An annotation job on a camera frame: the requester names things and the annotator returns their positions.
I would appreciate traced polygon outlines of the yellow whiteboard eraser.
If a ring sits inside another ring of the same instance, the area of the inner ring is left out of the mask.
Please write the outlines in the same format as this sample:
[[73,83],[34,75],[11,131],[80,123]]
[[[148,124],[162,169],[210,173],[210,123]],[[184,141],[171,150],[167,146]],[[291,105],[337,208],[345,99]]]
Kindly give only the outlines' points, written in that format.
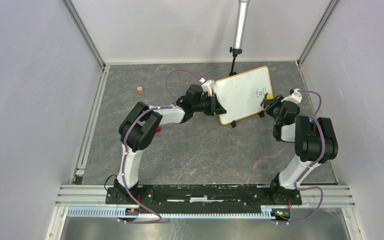
[[266,99],[267,100],[272,100],[274,97],[273,97],[273,95],[272,94],[267,94],[266,95]]

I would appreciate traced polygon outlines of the yellow framed whiteboard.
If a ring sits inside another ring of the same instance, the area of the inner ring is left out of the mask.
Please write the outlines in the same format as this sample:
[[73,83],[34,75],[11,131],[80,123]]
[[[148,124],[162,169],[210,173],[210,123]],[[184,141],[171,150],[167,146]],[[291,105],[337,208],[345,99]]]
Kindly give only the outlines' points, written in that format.
[[226,110],[219,115],[222,125],[256,115],[263,111],[261,102],[265,94],[273,94],[269,68],[261,66],[216,80],[212,91]]

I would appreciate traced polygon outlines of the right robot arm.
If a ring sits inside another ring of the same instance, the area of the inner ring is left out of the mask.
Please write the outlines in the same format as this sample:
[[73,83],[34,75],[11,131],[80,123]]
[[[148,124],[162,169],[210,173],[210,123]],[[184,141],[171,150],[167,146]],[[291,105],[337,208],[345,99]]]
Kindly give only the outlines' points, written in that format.
[[270,182],[269,199],[282,204],[302,190],[301,183],[315,168],[337,157],[339,144],[328,117],[300,114],[300,107],[282,95],[265,94],[261,102],[266,115],[274,119],[273,137],[293,143],[294,156],[288,166]]

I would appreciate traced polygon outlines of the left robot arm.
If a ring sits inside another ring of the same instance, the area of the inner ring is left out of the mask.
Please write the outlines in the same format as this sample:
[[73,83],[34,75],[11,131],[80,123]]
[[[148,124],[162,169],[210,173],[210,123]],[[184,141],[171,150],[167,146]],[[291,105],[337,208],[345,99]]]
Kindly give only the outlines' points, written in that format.
[[201,85],[192,84],[185,95],[171,105],[151,106],[138,102],[133,107],[118,129],[122,142],[122,161],[114,188],[125,204],[131,204],[137,198],[135,187],[139,182],[139,165],[143,151],[151,144],[158,127],[183,124],[197,112],[207,116],[227,113],[213,92],[215,86],[214,80]]

